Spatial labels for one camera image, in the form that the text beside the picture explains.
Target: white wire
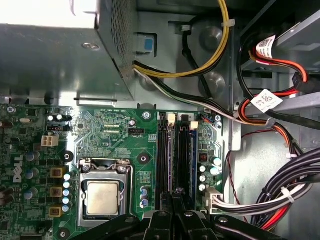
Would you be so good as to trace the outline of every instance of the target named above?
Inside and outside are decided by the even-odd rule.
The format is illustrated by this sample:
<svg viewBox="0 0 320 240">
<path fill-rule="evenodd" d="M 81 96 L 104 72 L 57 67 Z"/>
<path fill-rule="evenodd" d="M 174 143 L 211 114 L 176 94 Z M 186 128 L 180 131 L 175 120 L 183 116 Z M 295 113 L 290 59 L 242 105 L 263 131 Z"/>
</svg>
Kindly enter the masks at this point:
<svg viewBox="0 0 320 240">
<path fill-rule="evenodd" d="M 305 184 L 300 184 L 298 186 L 296 186 L 293 190 L 290 191 L 290 195 L 294 195 L 296 194 L 297 192 L 299 192 L 302 188 L 305 187 Z M 223 208 L 228 208 L 228 209 L 239 209 L 241 210 L 241 208 L 246 208 L 246 207 L 263 207 L 264 205 L 268 205 L 268 204 L 273 204 L 273 203 L 277 203 L 279 201 L 283 201 L 285 199 L 287 199 L 288 197 L 287 196 L 281 196 L 275 200 L 272 200 L 272 201 L 267 201 L 267 202 L 263 202 L 263 203 L 259 203 L 259 204 L 252 204 L 252 205 L 236 205 L 236 204 L 230 204 L 230 203 L 226 203 L 222 200 L 220 200 L 219 198 L 217 197 L 213 197 L 214 199 L 214 205 L 217 205 L 217 206 L 220 206 L 220 207 L 223 207 Z"/>
<path fill-rule="evenodd" d="M 185 103 L 191 103 L 193 105 L 199 105 L 199 106 L 202 106 L 202 107 L 205 107 L 207 109 L 210 109 L 218 114 L 220 114 L 221 116 L 224 116 L 234 122 L 237 122 L 237 123 L 240 123 L 240 124 L 246 124 L 246 125 L 251 125 L 251 123 L 247 123 L 247 122 L 243 122 L 243 121 L 240 121 L 238 119 L 236 119 L 235 117 L 232 117 L 232 116 L 229 116 L 228 114 L 225 114 L 224 112 L 220 111 L 219 109 L 215 108 L 214 106 L 211 106 L 209 104 L 205 104 L 205 103 L 202 103 L 202 102 L 198 102 L 198 101 L 192 101 L 192 100 L 186 100 L 186 99 L 183 99 L 183 98 L 180 98 L 180 97 L 177 97 L 177 96 L 172 96 L 170 94 L 168 94 L 166 91 L 164 91 L 160 86 L 158 86 L 154 81 L 152 81 L 152 79 L 143 74 L 142 72 L 140 72 L 139 70 L 137 69 L 134 69 L 134 71 L 139 74 L 141 77 L 145 78 L 146 80 L 150 81 L 160 92 L 162 92 L 164 95 L 168 96 L 169 98 L 172 98 L 172 99 L 175 99 L 175 100 L 178 100 L 178 101 L 181 101 L 181 102 L 185 102 Z"/>
</svg>

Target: red wire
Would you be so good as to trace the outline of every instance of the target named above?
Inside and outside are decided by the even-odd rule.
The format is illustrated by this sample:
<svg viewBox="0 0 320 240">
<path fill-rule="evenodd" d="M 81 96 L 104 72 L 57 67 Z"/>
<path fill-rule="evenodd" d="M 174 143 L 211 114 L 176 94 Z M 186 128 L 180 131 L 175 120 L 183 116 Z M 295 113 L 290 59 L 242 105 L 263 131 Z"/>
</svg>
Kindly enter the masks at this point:
<svg viewBox="0 0 320 240">
<path fill-rule="evenodd" d="M 285 214 L 287 209 L 288 209 L 288 206 L 285 206 L 285 207 L 281 208 L 280 210 L 278 210 L 275 213 L 275 215 L 262 226 L 262 229 L 266 230 L 266 229 L 270 228 L 273 224 L 275 224 Z"/>
</svg>

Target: screw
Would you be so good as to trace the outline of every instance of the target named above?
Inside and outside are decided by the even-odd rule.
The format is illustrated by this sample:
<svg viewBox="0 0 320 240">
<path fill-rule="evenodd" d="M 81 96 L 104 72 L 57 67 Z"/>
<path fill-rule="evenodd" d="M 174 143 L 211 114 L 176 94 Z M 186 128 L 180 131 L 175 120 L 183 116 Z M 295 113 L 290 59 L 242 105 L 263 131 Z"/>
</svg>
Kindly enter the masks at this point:
<svg viewBox="0 0 320 240">
<path fill-rule="evenodd" d="M 10 114 L 13 114 L 13 113 L 16 111 L 16 109 L 15 109 L 14 107 L 12 107 L 12 106 L 9 106 L 9 107 L 6 109 L 6 111 L 7 111 L 8 113 L 10 113 Z"/>
<path fill-rule="evenodd" d="M 225 217 L 220 217 L 219 222 L 225 224 L 228 222 L 228 219 L 226 219 Z"/>
<path fill-rule="evenodd" d="M 216 122 L 220 122 L 221 121 L 221 117 L 219 115 L 215 116 L 214 119 L 215 119 Z"/>
<path fill-rule="evenodd" d="M 82 44 L 82 47 L 84 49 L 90 49 L 90 50 L 99 50 L 100 49 L 100 47 L 98 45 L 93 44 L 93 43 L 87 43 L 87 42 Z"/>
<path fill-rule="evenodd" d="M 165 217 L 165 216 L 167 216 L 167 213 L 164 212 L 164 211 L 160 211 L 158 215 L 159 215 L 160 217 Z"/>
<path fill-rule="evenodd" d="M 150 118 L 151 118 L 151 114 L 150 114 L 150 112 L 145 111 L 145 112 L 142 114 L 142 117 L 147 120 L 147 119 L 150 119 Z"/>
<path fill-rule="evenodd" d="M 185 215 L 187 218 L 190 218 L 190 217 L 192 217 L 194 214 L 193 214 L 192 212 L 190 212 L 190 211 L 187 211 L 187 212 L 184 213 L 184 215 Z"/>
<path fill-rule="evenodd" d="M 119 166 L 119 167 L 118 167 L 118 171 L 119 171 L 120 173 L 126 173 L 126 172 L 127 172 L 127 168 L 126 168 L 125 166 Z"/>
<path fill-rule="evenodd" d="M 84 166 L 82 167 L 82 171 L 83 171 L 84 173 L 90 172 L 90 166 L 89 166 L 89 165 L 84 165 Z"/>
</svg>

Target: capacitor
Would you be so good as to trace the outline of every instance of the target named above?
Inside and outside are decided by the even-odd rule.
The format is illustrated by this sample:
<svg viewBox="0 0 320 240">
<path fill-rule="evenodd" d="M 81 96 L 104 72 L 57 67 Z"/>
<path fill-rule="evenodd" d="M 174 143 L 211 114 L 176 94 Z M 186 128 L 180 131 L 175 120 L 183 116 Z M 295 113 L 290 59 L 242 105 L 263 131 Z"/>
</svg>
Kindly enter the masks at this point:
<svg viewBox="0 0 320 240">
<path fill-rule="evenodd" d="M 70 203 L 69 198 L 64 197 L 64 198 L 62 199 L 62 203 L 65 204 L 65 205 L 69 204 L 69 203 Z"/>
<path fill-rule="evenodd" d="M 143 196 L 143 195 L 140 195 L 140 200 L 144 200 L 144 199 L 148 199 L 148 196 Z"/>
<path fill-rule="evenodd" d="M 142 196 L 147 196 L 148 195 L 148 188 L 146 186 L 142 186 L 140 188 L 140 192 Z"/>
<path fill-rule="evenodd" d="M 48 121 L 49 122 L 52 122 L 54 119 L 55 119 L 54 116 L 52 116 L 52 115 L 48 116 Z"/>
<path fill-rule="evenodd" d="M 207 170 L 207 168 L 206 168 L 206 166 L 204 166 L 204 165 L 201 165 L 201 166 L 199 167 L 200 173 L 204 173 L 206 170 Z"/>
<path fill-rule="evenodd" d="M 3 199 L 4 197 L 7 197 L 11 194 L 13 194 L 15 190 L 12 187 L 9 187 L 8 189 L 0 192 L 0 199 Z"/>
<path fill-rule="evenodd" d="M 25 179 L 31 180 L 31 179 L 34 178 L 35 174 L 34 174 L 34 172 L 33 172 L 31 169 L 27 169 L 27 170 L 25 171 L 24 176 L 25 176 Z"/>
<path fill-rule="evenodd" d="M 200 182 L 204 183 L 207 180 L 207 177 L 205 175 L 201 175 L 199 177 Z"/>
<path fill-rule="evenodd" d="M 58 114 L 56 116 L 56 120 L 58 122 L 68 122 L 68 121 L 72 120 L 72 117 L 71 116 L 67 116 L 67 115 Z"/>
<path fill-rule="evenodd" d="M 200 184 L 200 185 L 199 185 L 199 191 L 200 191 L 200 192 L 203 192 L 204 190 L 206 190 L 206 185 Z"/>
<path fill-rule="evenodd" d="M 23 194 L 25 200 L 31 200 L 38 195 L 38 190 L 35 187 L 30 188 Z"/>
<path fill-rule="evenodd" d="M 69 181 L 70 179 L 71 179 L 71 176 L 72 174 L 71 173 L 66 173 L 64 176 L 63 176 L 63 179 L 65 180 L 65 181 Z"/>
<path fill-rule="evenodd" d="M 30 151 L 25 155 L 25 160 L 27 162 L 32 162 L 40 158 L 40 153 L 38 151 Z"/>
<path fill-rule="evenodd" d="M 222 160 L 219 157 L 213 157 L 213 164 L 216 165 L 217 167 L 220 167 L 222 164 Z"/>
<path fill-rule="evenodd" d="M 0 199 L 0 206 L 5 206 L 5 205 L 11 203 L 13 200 L 14 200 L 14 197 L 11 195 L 4 198 L 4 199 Z"/>
<path fill-rule="evenodd" d="M 218 176 L 220 174 L 220 171 L 218 168 L 216 168 L 215 166 L 212 166 L 210 168 L 210 174 L 213 176 Z"/>
<path fill-rule="evenodd" d="M 69 209 L 70 209 L 70 208 L 68 207 L 68 205 L 63 205 L 63 206 L 62 206 L 62 212 L 64 212 L 64 213 L 68 212 Z"/>
<path fill-rule="evenodd" d="M 140 202 L 140 208 L 142 208 L 142 209 L 145 209 L 146 207 L 148 207 L 148 205 L 149 205 L 149 201 L 147 199 L 143 199 Z"/>
<path fill-rule="evenodd" d="M 13 126 L 11 121 L 0 121 L 0 129 L 12 129 Z"/>
<path fill-rule="evenodd" d="M 70 195 L 70 191 L 68 189 L 63 190 L 62 195 L 68 197 Z"/>
<path fill-rule="evenodd" d="M 18 137 L 7 137 L 4 142 L 6 144 L 18 144 L 20 143 L 20 138 Z"/>
<path fill-rule="evenodd" d="M 4 190 L 6 190 L 7 188 L 5 186 L 0 186 L 0 193 L 2 193 Z"/>
<path fill-rule="evenodd" d="M 36 177 L 39 174 L 39 170 L 37 168 L 32 168 L 31 171 L 33 172 L 33 176 Z"/>
<path fill-rule="evenodd" d="M 137 124 L 137 122 L 136 122 L 136 120 L 134 120 L 134 119 L 131 119 L 131 120 L 129 121 L 129 126 L 130 126 L 130 127 L 134 127 L 136 124 Z"/>
<path fill-rule="evenodd" d="M 65 182 L 63 183 L 63 188 L 65 188 L 65 189 L 70 188 L 70 182 L 65 181 Z"/>
</svg>

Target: green circuit board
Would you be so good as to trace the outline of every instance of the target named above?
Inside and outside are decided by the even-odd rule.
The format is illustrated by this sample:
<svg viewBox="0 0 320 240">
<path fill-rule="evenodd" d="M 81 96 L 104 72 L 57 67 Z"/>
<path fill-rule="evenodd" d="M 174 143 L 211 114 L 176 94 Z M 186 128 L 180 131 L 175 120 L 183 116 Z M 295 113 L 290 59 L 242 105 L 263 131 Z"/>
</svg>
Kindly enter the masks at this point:
<svg viewBox="0 0 320 240">
<path fill-rule="evenodd" d="M 77 223 L 80 185 L 78 163 L 83 157 L 130 160 L 134 169 L 131 210 L 140 219 L 145 212 L 154 210 L 158 112 L 0 105 L 0 121 L 12 123 L 12 126 L 0 127 L 0 187 L 13 189 L 12 202 L 0 206 L 0 240 L 31 239 L 27 235 L 35 235 L 37 238 L 32 239 L 39 240 L 66 240 L 84 232 L 86 228 Z M 193 114 L 197 120 L 200 113 Z M 66 121 L 67 124 L 48 121 L 49 116 L 57 115 L 71 116 L 72 119 Z M 208 125 L 199 123 L 201 133 L 210 132 L 208 129 L 211 128 L 206 127 Z M 49 136 L 51 132 L 58 137 L 58 145 L 43 146 L 43 136 Z M 206 143 L 209 145 L 209 155 L 213 154 L 209 150 L 217 147 L 209 136 L 199 138 L 199 143 L 202 146 Z M 74 153 L 74 160 L 68 164 L 63 161 L 66 151 Z M 37 155 L 27 160 L 30 153 Z M 141 154 L 149 157 L 147 164 L 139 161 Z M 64 184 L 64 179 L 59 173 L 57 176 L 55 170 L 71 175 L 69 210 L 62 212 L 59 217 L 50 216 L 51 208 L 61 209 L 63 205 L 62 196 L 51 196 L 53 188 L 62 188 Z M 210 181 L 210 186 L 222 191 L 221 177 Z M 148 205 L 144 208 L 141 207 L 141 187 L 148 189 Z M 65 229 L 67 234 L 61 235 L 61 230 Z"/>
</svg>

